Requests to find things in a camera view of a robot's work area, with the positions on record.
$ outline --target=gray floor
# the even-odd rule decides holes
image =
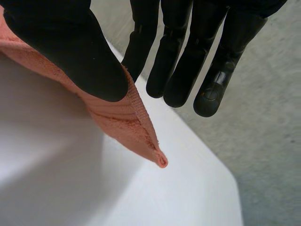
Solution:
[[[191,98],[176,109],[236,177],[246,226],[297,225],[300,5],[298,0],[288,1],[248,45],[215,116],[197,116],[192,103],[217,42]],[[108,40],[124,53],[134,28],[129,0],[94,0],[91,9]],[[161,14],[157,38],[143,71],[145,78],[162,32]]]

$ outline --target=orange towel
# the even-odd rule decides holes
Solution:
[[[16,37],[7,27],[1,7],[0,14],[0,51],[24,67],[60,82],[85,102],[92,118],[107,135],[158,166],[167,166],[167,159],[159,148],[149,115],[125,68],[129,89],[124,99],[110,103],[91,96],[79,89],[62,70],[42,54]]]

